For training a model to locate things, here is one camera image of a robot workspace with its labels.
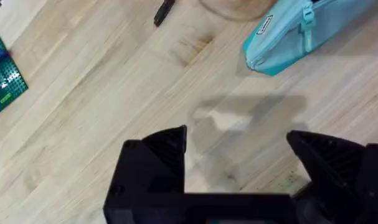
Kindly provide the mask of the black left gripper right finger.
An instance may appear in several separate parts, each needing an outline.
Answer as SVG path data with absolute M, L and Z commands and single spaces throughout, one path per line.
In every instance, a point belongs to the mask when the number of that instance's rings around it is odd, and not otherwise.
M 310 177 L 294 196 L 300 223 L 378 223 L 378 143 L 299 130 L 286 140 Z

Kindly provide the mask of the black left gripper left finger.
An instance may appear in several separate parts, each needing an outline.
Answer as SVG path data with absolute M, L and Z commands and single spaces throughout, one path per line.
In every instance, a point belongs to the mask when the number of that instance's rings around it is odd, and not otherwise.
M 103 205 L 106 222 L 183 223 L 180 209 L 151 204 L 184 193 L 186 145 L 186 125 L 125 141 Z M 161 198 L 148 198 L 149 194 Z

